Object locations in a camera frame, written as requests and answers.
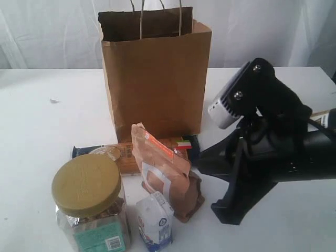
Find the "white backdrop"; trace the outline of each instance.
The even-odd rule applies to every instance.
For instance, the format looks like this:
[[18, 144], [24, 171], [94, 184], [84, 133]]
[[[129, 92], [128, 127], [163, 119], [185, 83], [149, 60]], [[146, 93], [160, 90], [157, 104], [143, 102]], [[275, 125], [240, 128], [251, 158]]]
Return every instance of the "white backdrop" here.
[[[177, 7], [178, 0], [163, 0]], [[275, 66], [336, 70], [335, 0], [182, 0], [213, 30], [210, 67], [264, 57]], [[134, 0], [140, 9], [141, 0]], [[161, 8], [146, 0], [146, 9]], [[101, 68], [99, 11], [129, 0], [0, 0], [0, 68]]]

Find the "white table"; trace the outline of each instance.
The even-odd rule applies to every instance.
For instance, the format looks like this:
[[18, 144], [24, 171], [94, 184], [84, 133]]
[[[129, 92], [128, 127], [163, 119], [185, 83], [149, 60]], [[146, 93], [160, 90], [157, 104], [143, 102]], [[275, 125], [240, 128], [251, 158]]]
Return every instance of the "white table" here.
[[[204, 108], [236, 71], [209, 69]], [[314, 111], [336, 108], [336, 85], [319, 67], [277, 68], [276, 74]], [[117, 141], [102, 70], [0, 70], [0, 115], [0, 251], [70, 252], [56, 225], [50, 185], [73, 145]], [[233, 127], [218, 129], [204, 111], [202, 150]], [[335, 251], [335, 180], [280, 183], [240, 226], [231, 226], [221, 224], [210, 209], [228, 183], [201, 178], [205, 203], [187, 224], [174, 220], [174, 243], [165, 251]], [[135, 203], [147, 192], [138, 175], [123, 181], [131, 251], [146, 251]]]

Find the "orange label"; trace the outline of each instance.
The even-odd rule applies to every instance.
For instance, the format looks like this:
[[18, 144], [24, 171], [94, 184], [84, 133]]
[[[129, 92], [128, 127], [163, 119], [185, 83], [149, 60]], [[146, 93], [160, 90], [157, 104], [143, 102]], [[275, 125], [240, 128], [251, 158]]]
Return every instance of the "orange label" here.
[[153, 137], [148, 132], [146, 132], [145, 138], [148, 139], [149, 141], [151, 141], [156, 147], [161, 149], [164, 152], [164, 154], [166, 154], [171, 159], [173, 159], [174, 152], [172, 150], [168, 149], [166, 146], [164, 146], [164, 144], [160, 143], [155, 137]]

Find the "yellow lid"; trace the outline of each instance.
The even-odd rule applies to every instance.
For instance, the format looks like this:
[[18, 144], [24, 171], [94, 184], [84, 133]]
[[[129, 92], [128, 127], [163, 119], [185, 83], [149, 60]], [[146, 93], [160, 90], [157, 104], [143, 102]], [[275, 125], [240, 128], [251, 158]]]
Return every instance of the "yellow lid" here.
[[52, 196], [66, 215], [90, 217], [107, 209], [118, 197], [121, 177], [106, 155], [78, 156], [63, 165], [52, 181]]

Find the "screw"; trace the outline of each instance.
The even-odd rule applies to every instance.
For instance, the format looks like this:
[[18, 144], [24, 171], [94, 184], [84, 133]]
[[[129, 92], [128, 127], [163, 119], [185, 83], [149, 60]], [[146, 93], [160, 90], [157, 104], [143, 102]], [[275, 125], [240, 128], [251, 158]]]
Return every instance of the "screw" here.
[[237, 92], [233, 95], [233, 97], [234, 97], [237, 101], [240, 101], [240, 100], [242, 99], [242, 97], [243, 97], [243, 93], [240, 92], [240, 91], [237, 91]]
[[253, 67], [253, 72], [260, 72], [260, 70], [261, 70], [261, 66], [260, 65], [255, 65]]

